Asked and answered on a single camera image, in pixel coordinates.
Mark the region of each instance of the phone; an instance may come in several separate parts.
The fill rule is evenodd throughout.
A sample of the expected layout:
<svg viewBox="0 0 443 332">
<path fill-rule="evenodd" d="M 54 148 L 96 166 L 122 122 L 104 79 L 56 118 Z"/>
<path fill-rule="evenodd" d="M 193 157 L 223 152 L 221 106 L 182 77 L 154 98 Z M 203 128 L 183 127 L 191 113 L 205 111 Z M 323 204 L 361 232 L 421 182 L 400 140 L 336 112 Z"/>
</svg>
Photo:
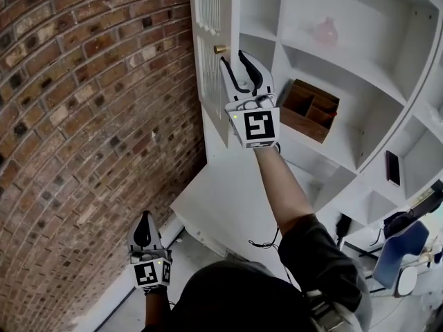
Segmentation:
<svg viewBox="0 0 443 332">
<path fill-rule="evenodd" d="M 386 177 L 393 185 L 400 187 L 399 157 L 392 152 L 386 152 Z"/>
</svg>

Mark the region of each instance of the blue chair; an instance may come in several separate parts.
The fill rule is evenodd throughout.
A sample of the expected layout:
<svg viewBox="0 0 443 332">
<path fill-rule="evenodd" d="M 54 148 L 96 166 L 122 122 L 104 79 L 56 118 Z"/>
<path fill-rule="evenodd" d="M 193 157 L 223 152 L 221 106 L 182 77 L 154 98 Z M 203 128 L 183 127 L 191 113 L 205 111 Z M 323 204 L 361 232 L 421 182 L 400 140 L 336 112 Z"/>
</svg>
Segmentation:
<svg viewBox="0 0 443 332">
<path fill-rule="evenodd" d="M 391 289 L 400 272 L 405 255 L 420 256 L 429 231 L 421 221 L 415 221 L 407 228 L 389 237 L 375 265 L 372 277 L 382 286 Z"/>
</svg>

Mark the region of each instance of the wire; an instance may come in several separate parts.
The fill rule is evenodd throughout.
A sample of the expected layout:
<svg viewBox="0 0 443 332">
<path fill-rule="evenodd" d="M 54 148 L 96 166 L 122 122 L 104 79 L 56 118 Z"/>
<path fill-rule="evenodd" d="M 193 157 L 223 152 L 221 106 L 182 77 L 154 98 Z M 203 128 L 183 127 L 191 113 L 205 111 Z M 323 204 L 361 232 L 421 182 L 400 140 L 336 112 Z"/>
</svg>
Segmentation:
<svg viewBox="0 0 443 332">
<path fill-rule="evenodd" d="M 279 229 L 279 227 L 278 227 L 278 225 L 277 225 L 277 231 L 275 232 L 275 236 L 274 236 L 272 242 L 265 242 L 265 243 L 262 243 L 262 244 L 255 243 L 255 242 L 252 241 L 252 240 L 249 240 L 248 242 L 249 242 L 252 246 L 254 246 L 254 247 L 258 247 L 258 248 L 263 248 L 264 250 L 268 250 L 269 248 L 274 247 L 274 248 L 275 248 L 275 251 L 277 251 L 277 253 L 278 253 L 278 245 L 275 244 L 275 240 L 277 239 L 277 235 L 278 235 L 278 232 L 279 232 L 279 231 L 280 231 L 280 229 Z M 288 270 L 286 269 L 286 267 L 285 267 L 283 264 L 282 264 L 282 266 L 283 266 L 283 268 L 284 268 L 284 271 L 286 272 L 286 276 L 287 276 L 288 279 L 289 279 L 289 283 L 291 283 L 291 285 L 293 286 L 293 284 L 292 284 L 292 280 L 291 280 L 291 277 L 289 276 L 289 273 L 288 273 Z"/>
<path fill-rule="evenodd" d="M 379 236 L 377 237 L 377 240 L 374 243 L 371 243 L 369 246 L 376 245 L 377 242 L 379 242 L 379 240 L 380 240 L 380 235 L 381 235 L 381 229 L 379 229 Z"/>
<path fill-rule="evenodd" d="M 376 327 L 376 326 L 378 326 L 380 323 L 382 323 L 384 320 L 386 320 L 388 317 L 390 317 L 397 309 L 398 309 L 398 307 L 400 306 L 400 304 L 403 302 L 403 300 L 404 300 L 404 297 L 401 299 L 401 301 L 399 302 L 399 304 L 394 308 L 394 310 L 392 310 L 391 311 L 391 313 L 388 315 L 388 316 L 386 316 L 385 318 L 383 318 L 381 321 L 378 321 L 374 326 L 371 326 L 370 328 L 369 328 L 369 330 L 372 330 L 374 327 Z"/>
<path fill-rule="evenodd" d="M 280 229 L 278 228 L 278 225 L 277 225 L 277 232 L 275 233 L 274 240 L 272 240 L 272 242 L 265 242 L 265 243 L 262 243 L 261 245 L 258 244 L 258 243 L 255 243 L 255 242 L 252 241 L 252 240 L 249 240 L 248 242 L 249 242 L 252 246 L 254 246 L 254 247 L 264 248 L 265 250 L 268 250 L 269 248 L 271 248 L 271 247 L 274 246 L 274 244 L 275 244 L 275 240 L 277 239 L 277 235 L 278 235 L 278 232 L 279 232 L 279 231 L 280 231 Z"/>
</svg>

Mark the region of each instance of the brass door knob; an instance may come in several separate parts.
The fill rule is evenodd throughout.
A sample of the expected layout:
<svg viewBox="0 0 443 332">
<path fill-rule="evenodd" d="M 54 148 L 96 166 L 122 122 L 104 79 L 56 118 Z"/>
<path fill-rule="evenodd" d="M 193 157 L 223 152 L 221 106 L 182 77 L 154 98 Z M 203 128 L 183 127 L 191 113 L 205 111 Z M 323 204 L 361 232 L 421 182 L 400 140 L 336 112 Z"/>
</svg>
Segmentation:
<svg viewBox="0 0 443 332">
<path fill-rule="evenodd" d="M 219 46 L 214 46 L 214 53 L 215 54 L 222 54 L 222 53 L 226 53 L 229 50 L 229 47 L 225 46 L 225 45 L 219 45 Z"/>
</svg>

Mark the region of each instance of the white door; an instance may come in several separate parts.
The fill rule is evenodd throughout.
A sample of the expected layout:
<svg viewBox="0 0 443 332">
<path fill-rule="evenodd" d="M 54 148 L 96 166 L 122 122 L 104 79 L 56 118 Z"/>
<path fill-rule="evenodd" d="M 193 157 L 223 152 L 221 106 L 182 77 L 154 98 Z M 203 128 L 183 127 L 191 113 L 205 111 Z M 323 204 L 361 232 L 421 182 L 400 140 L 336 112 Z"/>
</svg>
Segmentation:
<svg viewBox="0 0 443 332">
<path fill-rule="evenodd" d="M 238 54 L 239 2 L 240 0 L 191 0 L 199 99 L 226 146 L 230 125 L 224 107 L 228 96 L 222 84 L 219 60 L 223 56 L 230 61 L 231 55 Z M 226 46 L 228 50 L 215 54 L 215 46 Z M 231 61 L 234 71 L 236 60 L 234 57 Z"/>
</svg>

